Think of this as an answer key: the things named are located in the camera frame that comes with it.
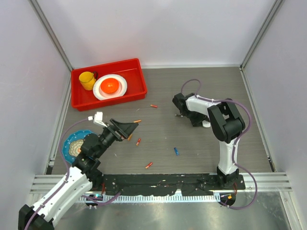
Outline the white remote control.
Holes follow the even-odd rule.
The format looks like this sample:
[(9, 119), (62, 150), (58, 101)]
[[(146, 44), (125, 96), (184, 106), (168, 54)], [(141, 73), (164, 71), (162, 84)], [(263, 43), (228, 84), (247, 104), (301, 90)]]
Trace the white remote control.
[(204, 120), (204, 121), (202, 121), (202, 126), (203, 126), (204, 128), (210, 128), (210, 127), (211, 127), (211, 123)]

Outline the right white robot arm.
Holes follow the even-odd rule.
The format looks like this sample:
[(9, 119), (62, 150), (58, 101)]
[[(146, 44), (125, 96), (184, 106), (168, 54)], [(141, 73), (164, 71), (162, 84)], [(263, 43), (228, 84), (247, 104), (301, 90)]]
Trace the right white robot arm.
[(220, 151), (216, 182), (220, 188), (228, 189), (239, 175), (237, 146), (246, 127), (235, 103), (231, 99), (207, 99), (194, 93), (186, 96), (178, 93), (172, 102), (194, 127), (212, 129)]

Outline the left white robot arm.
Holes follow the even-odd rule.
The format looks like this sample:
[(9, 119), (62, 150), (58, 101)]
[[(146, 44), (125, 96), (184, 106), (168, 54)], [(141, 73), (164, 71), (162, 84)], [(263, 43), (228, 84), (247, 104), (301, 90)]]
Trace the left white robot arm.
[(19, 210), (19, 230), (53, 230), (70, 207), (89, 190), (101, 188), (103, 174), (99, 158), (115, 142), (127, 139), (138, 123), (122, 123), (111, 119), (102, 124), (100, 135), (90, 133), (83, 138), (81, 151), (62, 179), (32, 206)]

